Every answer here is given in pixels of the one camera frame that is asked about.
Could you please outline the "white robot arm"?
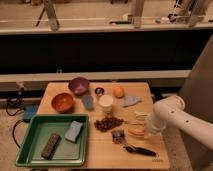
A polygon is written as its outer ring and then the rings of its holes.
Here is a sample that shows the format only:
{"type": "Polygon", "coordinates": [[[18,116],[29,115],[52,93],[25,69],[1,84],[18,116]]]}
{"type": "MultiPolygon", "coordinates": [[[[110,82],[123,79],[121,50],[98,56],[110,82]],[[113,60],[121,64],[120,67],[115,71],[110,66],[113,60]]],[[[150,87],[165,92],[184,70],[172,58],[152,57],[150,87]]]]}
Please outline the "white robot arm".
{"type": "Polygon", "coordinates": [[[213,124],[184,111],[185,102],[177,95],[156,101],[153,111],[146,117],[146,130],[151,134],[162,132],[172,124],[213,150],[213,124]]]}

